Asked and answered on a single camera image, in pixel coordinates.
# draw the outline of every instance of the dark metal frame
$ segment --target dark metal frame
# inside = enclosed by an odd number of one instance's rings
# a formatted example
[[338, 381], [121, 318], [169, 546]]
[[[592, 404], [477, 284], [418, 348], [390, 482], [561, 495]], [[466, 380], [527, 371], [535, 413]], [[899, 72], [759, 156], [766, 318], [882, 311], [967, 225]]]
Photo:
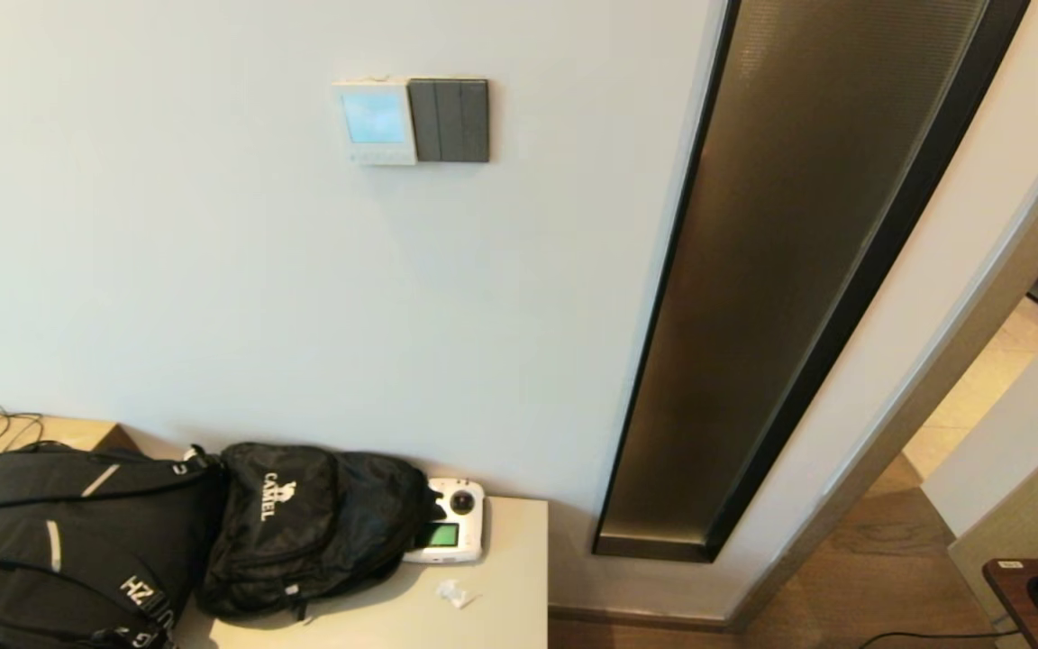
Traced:
[[893, 198], [876, 234], [863, 251], [862, 258], [857, 260], [856, 269], [847, 287], [844, 288], [842, 295], [837, 300], [830, 318], [823, 325], [816, 344], [812, 346], [807, 360], [803, 361], [799, 373], [792, 381], [788, 394], [784, 396], [783, 402], [775, 409], [775, 415], [768, 424], [767, 430], [763, 432], [761, 439], [750, 454], [746, 468], [730, 489], [729, 496], [720, 512], [710, 521], [704, 543], [604, 537], [603, 522], [611, 499], [614, 475], [617, 475], [619, 463], [623, 460], [627, 431], [630, 428], [635, 400], [638, 398], [639, 383], [643, 381], [648, 351], [651, 350], [652, 336], [655, 333], [655, 325], [659, 319], [659, 306], [663, 301], [667, 276], [671, 275], [672, 271], [676, 242], [679, 239], [677, 236], [680, 233], [680, 227], [683, 226], [683, 217], [691, 200], [695, 174], [700, 169], [700, 153], [703, 151], [708, 125], [712, 119], [715, 98], [718, 87], [720, 87], [721, 78], [723, 78], [727, 55], [732, 48], [732, 36], [739, 7], [744, 1], [746, 0], [730, 0], [723, 18], [720, 46], [715, 54], [712, 78], [704, 99], [703, 114], [700, 116], [691, 155], [689, 155], [687, 177], [684, 180], [683, 189], [681, 189], [680, 202], [677, 207], [675, 223], [672, 226], [663, 271], [659, 276], [655, 304], [652, 305], [652, 319], [648, 325], [644, 352], [639, 356], [631, 401], [627, 407], [623, 431], [619, 436], [619, 450], [611, 468], [611, 478], [606, 489], [600, 520], [598, 520], [597, 533], [595, 533], [595, 542], [592, 546], [592, 551], [595, 555], [707, 563], [713, 562], [720, 553], [729, 536], [732, 535], [734, 526], [738, 524], [739, 518], [742, 517], [742, 513], [755, 497], [755, 493], [758, 492], [763, 480], [767, 477], [767, 472], [775, 464], [780, 452], [786, 447], [791, 433], [795, 431], [799, 420], [807, 412], [812, 399], [819, 391], [819, 387], [823, 385], [823, 380], [830, 373], [831, 367], [836, 364], [840, 352], [848, 344], [851, 333], [868, 310], [872, 299], [876, 296], [878, 287], [885, 279], [892, 264], [897, 260], [899, 251], [903, 249], [907, 237], [911, 234], [920, 215], [923, 214], [927, 202], [935, 192], [940, 178], [952, 161], [952, 156], [959, 147], [960, 140], [963, 139], [968, 125], [972, 124], [980, 103], [983, 102], [984, 94], [988, 86], [991, 85], [1001, 61], [1004, 60], [1004, 55], [1012, 43], [1016, 29], [1020, 26], [1020, 21], [1031, 0], [991, 0], [984, 9], [983, 16], [980, 17], [980, 25], [977, 26], [976, 33], [973, 34], [973, 39], [964, 52], [963, 60], [959, 63], [959, 70], [956, 71], [952, 83], [948, 86], [947, 96], [945, 96], [935, 118], [932, 119], [931, 127], [928, 128], [927, 135], [924, 137], [923, 143], [920, 144], [914, 160], [907, 168], [906, 177], [899, 186], [897, 195]]

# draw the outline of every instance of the floor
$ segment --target floor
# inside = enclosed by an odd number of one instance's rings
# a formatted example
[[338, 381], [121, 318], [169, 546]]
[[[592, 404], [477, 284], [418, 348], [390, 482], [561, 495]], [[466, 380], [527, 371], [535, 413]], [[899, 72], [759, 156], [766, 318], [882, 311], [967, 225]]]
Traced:
[[932, 475], [1038, 352], [1038, 303], [1025, 298], [903, 454], [920, 478]]
[[[952, 541], [899, 456], [745, 633], [552, 619], [552, 649], [854, 649], [887, 631], [990, 632], [948, 559]], [[891, 638], [873, 649], [985, 649], [991, 640]]]

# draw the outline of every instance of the white remote controller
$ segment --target white remote controller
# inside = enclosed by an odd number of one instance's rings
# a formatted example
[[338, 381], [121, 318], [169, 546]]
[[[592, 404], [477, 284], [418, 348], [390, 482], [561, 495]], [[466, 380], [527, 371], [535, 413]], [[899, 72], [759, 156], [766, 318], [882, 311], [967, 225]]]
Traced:
[[432, 478], [428, 485], [443, 509], [441, 520], [424, 525], [415, 549], [403, 556], [413, 564], [461, 564], [483, 555], [483, 510], [487, 496], [476, 483], [464, 478]]

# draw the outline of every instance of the controller screen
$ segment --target controller screen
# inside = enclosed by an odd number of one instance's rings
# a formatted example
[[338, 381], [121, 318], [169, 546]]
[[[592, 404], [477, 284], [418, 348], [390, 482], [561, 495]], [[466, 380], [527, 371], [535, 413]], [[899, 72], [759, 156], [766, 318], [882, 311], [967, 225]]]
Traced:
[[415, 547], [454, 547], [459, 545], [458, 522], [428, 522], [419, 537], [415, 538]]

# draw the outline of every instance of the thermostat screen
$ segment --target thermostat screen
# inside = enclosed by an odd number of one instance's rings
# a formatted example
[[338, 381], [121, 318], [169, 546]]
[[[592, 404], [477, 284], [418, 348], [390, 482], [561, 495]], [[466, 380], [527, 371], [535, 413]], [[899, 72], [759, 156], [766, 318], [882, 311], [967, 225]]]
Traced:
[[428, 522], [419, 537], [415, 539], [415, 547], [454, 547], [459, 545], [458, 522]]
[[357, 144], [405, 142], [404, 110], [403, 100], [394, 94], [343, 94], [347, 132], [351, 141]]

